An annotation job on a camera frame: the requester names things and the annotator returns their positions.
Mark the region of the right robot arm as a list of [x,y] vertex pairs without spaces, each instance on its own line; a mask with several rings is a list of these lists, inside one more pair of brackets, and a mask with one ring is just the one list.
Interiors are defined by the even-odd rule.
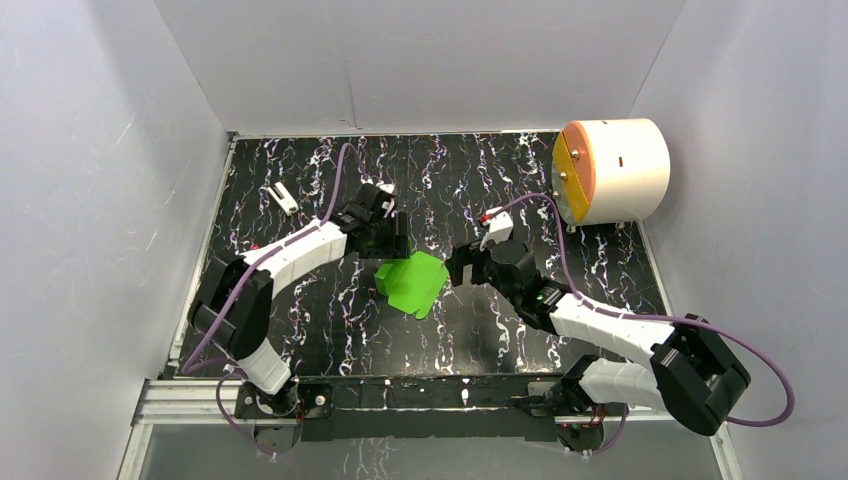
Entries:
[[619,362],[581,357],[558,385],[531,394],[545,405],[577,414],[610,403],[643,406],[711,436],[751,383],[741,361],[704,323],[693,317],[634,320],[627,310],[592,306],[568,285],[544,276],[527,246],[516,240],[456,245],[446,267],[455,286],[493,287],[526,325],[621,356]]

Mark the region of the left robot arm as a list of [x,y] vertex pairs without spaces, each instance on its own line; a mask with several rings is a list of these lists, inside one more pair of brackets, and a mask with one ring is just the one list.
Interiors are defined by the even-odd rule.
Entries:
[[392,184],[363,183],[355,195],[281,240],[235,256],[210,258],[187,314],[202,339],[182,370],[197,370],[215,345],[260,390],[275,416],[294,411],[299,391],[288,363],[268,337],[275,297],[324,265],[354,254],[361,259],[407,259],[409,218]]

